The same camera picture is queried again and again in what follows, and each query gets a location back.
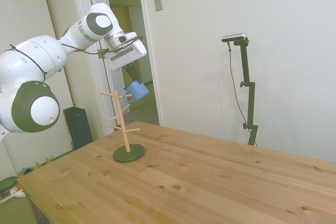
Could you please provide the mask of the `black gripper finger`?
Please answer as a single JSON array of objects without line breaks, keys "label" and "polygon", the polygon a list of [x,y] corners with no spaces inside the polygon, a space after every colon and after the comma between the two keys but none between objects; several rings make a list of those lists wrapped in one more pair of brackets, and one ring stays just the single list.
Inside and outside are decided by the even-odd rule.
[{"label": "black gripper finger", "polygon": [[138,83],[142,83],[140,69],[137,61],[131,63],[131,70],[132,70],[132,79],[134,81],[137,81]]},{"label": "black gripper finger", "polygon": [[137,80],[136,68],[133,64],[127,64],[125,66],[126,72],[132,78],[133,81]]}]

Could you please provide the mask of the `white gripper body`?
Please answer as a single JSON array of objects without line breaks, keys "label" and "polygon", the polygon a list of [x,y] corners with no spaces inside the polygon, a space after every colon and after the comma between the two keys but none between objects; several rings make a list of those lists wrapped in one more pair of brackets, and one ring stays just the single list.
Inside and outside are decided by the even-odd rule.
[{"label": "white gripper body", "polygon": [[111,70],[119,69],[133,61],[146,55],[146,48],[142,41],[136,40],[131,45],[126,46],[118,52],[108,52],[105,54],[108,66]]}]

